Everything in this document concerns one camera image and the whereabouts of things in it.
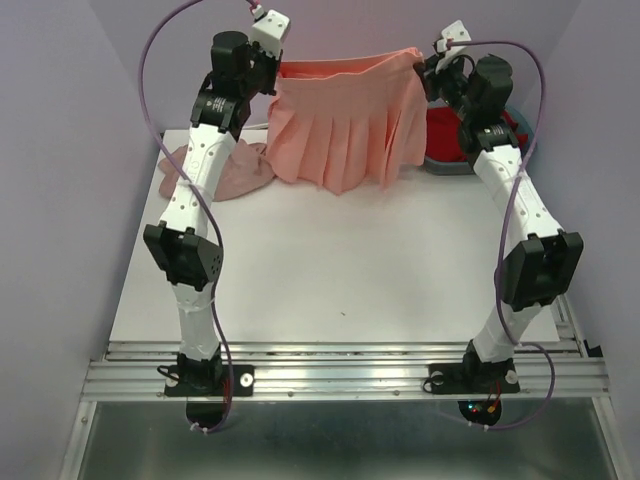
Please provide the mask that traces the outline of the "salmon orange skirt pile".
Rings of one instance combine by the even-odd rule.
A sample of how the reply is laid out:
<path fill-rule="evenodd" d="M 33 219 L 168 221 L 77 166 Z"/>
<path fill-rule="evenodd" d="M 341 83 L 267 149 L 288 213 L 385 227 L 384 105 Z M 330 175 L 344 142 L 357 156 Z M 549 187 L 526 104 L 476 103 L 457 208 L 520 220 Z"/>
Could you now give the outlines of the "salmon orange skirt pile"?
<path fill-rule="evenodd" d="M 427 100 L 410 47 L 382 55 L 282 63 L 268 110 L 266 159 L 282 181 L 340 195 L 371 180 L 389 187 L 420 166 Z"/>

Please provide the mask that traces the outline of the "dusty pink pleated skirt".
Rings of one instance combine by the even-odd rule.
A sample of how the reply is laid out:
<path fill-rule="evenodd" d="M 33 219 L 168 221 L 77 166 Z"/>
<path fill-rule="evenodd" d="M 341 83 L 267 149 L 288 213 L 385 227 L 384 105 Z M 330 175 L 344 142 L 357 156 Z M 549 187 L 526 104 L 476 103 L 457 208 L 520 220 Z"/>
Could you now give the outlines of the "dusty pink pleated skirt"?
<path fill-rule="evenodd" d="M 183 145 L 172 152 L 180 166 L 187 149 L 187 145 Z M 265 143 L 247 143 L 241 139 L 223 167 L 213 201 L 233 200 L 269 184 L 275 174 L 266 160 L 266 149 Z M 164 174 L 159 194 L 170 199 L 180 175 L 166 157 L 158 163 L 158 168 Z"/>

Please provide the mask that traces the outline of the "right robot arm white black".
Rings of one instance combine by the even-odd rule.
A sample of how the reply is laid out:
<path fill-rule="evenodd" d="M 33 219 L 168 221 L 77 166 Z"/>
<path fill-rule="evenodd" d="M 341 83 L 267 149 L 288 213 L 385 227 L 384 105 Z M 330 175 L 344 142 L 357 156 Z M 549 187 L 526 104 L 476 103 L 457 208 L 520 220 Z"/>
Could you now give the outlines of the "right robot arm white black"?
<path fill-rule="evenodd" d="M 495 304 L 462 360 L 430 365 L 423 388 L 436 395 L 484 394 L 498 387 L 516 393 L 514 351 L 532 320 L 568 290 L 584 242 L 551 215 L 526 172 L 506 117 L 513 89 L 510 64 L 488 55 L 466 74 L 465 59 L 435 54 L 421 76 L 427 99 L 443 100 L 458 117 L 459 146 L 504 215 Z"/>

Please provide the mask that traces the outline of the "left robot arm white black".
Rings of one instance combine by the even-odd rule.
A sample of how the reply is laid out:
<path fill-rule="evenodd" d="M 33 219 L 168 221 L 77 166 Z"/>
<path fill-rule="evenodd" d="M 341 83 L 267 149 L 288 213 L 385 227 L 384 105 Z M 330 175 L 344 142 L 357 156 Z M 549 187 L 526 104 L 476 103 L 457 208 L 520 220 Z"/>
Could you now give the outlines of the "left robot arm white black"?
<path fill-rule="evenodd" d="M 179 311 L 181 346 L 175 364 L 158 371 L 169 396 L 220 395 L 232 386 L 215 325 L 215 289 L 224 250 L 207 235 L 217 224 L 210 211 L 223 167 L 238 143 L 257 94 L 272 95 L 288 26 L 253 27 L 251 34 L 214 36 L 212 70 L 191 113 L 186 156 L 167 208 L 146 225 L 143 240 L 171 284 Z"/>

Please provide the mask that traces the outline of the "red garment in basket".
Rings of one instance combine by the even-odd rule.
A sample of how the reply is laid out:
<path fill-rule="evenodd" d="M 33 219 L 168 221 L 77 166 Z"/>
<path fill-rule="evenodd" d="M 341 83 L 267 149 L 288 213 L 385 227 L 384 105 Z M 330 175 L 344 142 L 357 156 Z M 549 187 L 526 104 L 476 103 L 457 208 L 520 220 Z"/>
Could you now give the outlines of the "red garment in basket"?
<path fill-rule="evenodd" d="M 529 136 L 506 110 L 497 118 L 469 123 L 450 107 L 427 110 L 425 156 L 436 162 L 473 166 L 484 147 L 491 151 L 499 145 L 511 145 L 524 151 L 528 141 Z"/>

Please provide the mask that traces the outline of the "blue grey plastic basket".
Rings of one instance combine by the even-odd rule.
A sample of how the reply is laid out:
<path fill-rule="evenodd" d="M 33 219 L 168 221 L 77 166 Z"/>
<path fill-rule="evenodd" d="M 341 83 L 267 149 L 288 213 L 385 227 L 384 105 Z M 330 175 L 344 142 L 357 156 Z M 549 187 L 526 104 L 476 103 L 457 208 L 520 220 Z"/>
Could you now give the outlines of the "blue grey plastic basket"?
<path fill-rule="evenodd" d="M 533 129 L 513 108 L 507 108 L 503 117 L 516 134 L 522 153 L 525 153 L 533 137 Z M 449 107 L 427 110 L 427 144 L 423 163 L 427 172 L 438 176 L 474 174 L 458 145 L 459 123 L 459 119 Z"/>

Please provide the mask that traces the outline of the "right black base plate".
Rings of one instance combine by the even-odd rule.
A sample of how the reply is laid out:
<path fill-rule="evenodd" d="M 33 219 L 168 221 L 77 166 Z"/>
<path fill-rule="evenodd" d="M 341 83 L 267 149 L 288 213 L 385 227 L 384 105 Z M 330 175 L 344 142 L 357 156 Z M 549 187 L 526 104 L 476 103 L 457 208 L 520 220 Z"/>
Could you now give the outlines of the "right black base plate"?
<path fill-rule="evenodd" d="M 434 395 L 478 396 L 516 394 L 521 391 L 513 364 L 482 363 L 479 367 L 466 367 L 462 363 L 430 364 L 422 389 Z"/>

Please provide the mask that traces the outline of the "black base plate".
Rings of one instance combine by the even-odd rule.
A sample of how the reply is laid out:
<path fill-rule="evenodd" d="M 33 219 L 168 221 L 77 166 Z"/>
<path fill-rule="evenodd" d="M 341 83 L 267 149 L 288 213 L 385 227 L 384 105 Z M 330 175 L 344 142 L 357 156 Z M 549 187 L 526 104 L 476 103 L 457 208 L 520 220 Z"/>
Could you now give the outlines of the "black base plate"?
<path fill-rule="evenodd" d="M 422 389 L 434 395 L 478 396 L 516 394 L 521 391 L 513 364 L 482 363 L 479 367 L 466 367 L 462 363 L 430 364 Z"/>
<path fill-rule="evenodd" d="M 157 368 L 165 380 L 163 395 L 169 398 L 224 398 L 251 397 L 255 384 L 255 368 L 252 365 L 233 365 L 233 379 L 229 377 L 227 367 L 223 368 L 221 378 L 215 386 L 193 386 L 180 380 L 176 365 L 161 365 Z"/>

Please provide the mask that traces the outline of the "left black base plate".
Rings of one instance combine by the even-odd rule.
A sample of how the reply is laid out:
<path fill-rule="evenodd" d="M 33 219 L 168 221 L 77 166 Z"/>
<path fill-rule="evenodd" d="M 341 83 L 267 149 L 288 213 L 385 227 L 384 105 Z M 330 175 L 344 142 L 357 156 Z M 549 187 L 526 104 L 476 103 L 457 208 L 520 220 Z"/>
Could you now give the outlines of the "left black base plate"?
<path fill-rule="evenodd" d="M 252 365 L 233 365 L 233 379 L 229 377 L 227 367 L 223 368 L 221 378 L 215 386 L 193 386 L 180 380 L 176 365 L 161 365 L 157 368 L 165 380 L 163 395 L 169 398 L 224 398 L 251 397 L 255 384 L 255 368 Z"/>

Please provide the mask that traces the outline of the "aluminium rail frame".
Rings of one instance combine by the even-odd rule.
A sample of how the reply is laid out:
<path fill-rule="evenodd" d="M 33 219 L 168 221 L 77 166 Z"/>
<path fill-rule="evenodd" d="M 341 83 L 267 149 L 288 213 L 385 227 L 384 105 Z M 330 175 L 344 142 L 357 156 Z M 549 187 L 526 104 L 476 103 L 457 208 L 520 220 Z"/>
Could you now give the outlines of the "aluminium rail frame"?
<path fill-rule="evenodd" d="M 218 290 L 234 364 L 256 366 L 254 398 L 437 400 L 428 365 L 460 361 L 492 308 L 499 219 L 475 177 L 428 175 L 342 196 L 308 183 L 215 203 L 227 260 Z M 136 241 L 104 360 L 81 401 L 149 401 L 173 358 L 177 320 Z"/>

